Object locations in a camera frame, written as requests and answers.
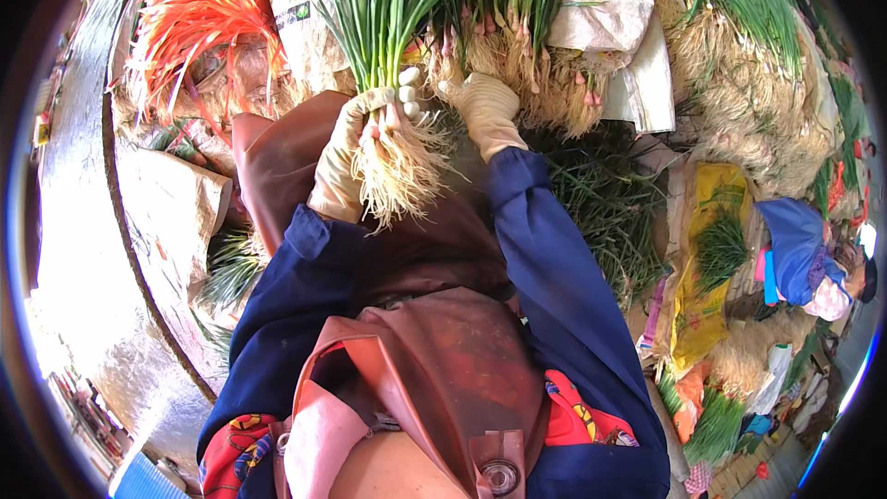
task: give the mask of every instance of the yellow plastic bag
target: yellow plastic bag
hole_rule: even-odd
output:
[[[751,195],[745,176],[732,164],[698,164],[695,178],[693,217],[688,226],[690,256],[680,277],[671,318],[671,361],[680,377],[702,360],[718,341],[729,333],[724,321],[724,302],[730,282],[714,291],[700,294],[696,290],[696,236],[714,221],[723,207],[739,209],[742,223],[751,210]]]

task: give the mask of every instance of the blue sleeve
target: blue sleeve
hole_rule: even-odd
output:
[[[296,381],[329,316],[344,316],[366,229],[299,205],[231,337],[231,371],[200,432],[198,462],[237,416],[292,414]]]
[[[489,185],[499,244],[538,362],[566,375],[589,406],[625,420],[641,447],[665,451],[626,321],[551,193],[545,159],[502,150],[490,162]]]

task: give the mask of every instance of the glove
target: glove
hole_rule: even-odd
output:
[[[363,139],[379,138],[378,122],[370,120],[365,125],[364,116],[393,103],[395,98],[404,104],[408,117],[421,116],[421,108],[416,103],[416,90],[412,87],[419,75],[417,68],[410,68],[400,74],[402,86],[396,92],[391,87],[371,89],[341,108],[333,134],[317,161],[314,189],[308,197],[308,207],[314,212],[324,218],[352,224],[360,221],[363,212],[360,205],[361,182],[351,176],[351,161]]]
[[[443,98],[462,115],[468,137],[481,150],[483,162],[508,147],[529,150],[512,121],[520,109],[517,95],[508,85],[490,76],[473,73],[465,83],[442,81],[438,88]]]

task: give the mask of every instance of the blue jacket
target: blue jacket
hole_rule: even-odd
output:
[[[544,370],[563,372],[583,400],[634,429],[639,448],[543,448],[527,498],[664,497],[670,467],[634,344],[601,269],[549,191],[546,162],[508,148],[490,162],[496,233],[529,319],[526,340]],[[299,370],[328,316],[342,316],[365,229],[324,221],[300,205],[285,242],[256,285],[231,339],[231,372],[198,443],[248,413],[291,414]],[[272,463],[261,462],[238,497],[272,498]]]

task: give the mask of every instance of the metal snap button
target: metal snap button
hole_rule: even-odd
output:
[[[515,491],[521,477],[517,467],[503,459],[484,464],[481,475],[490,484],[490,490],[496,497],[502,497]]]
[[[289,443],[289,432],[282,433],[278,438],[277,442],[277,451],[278,455],[283,456],[283,453],[286,450],[286,444]]]

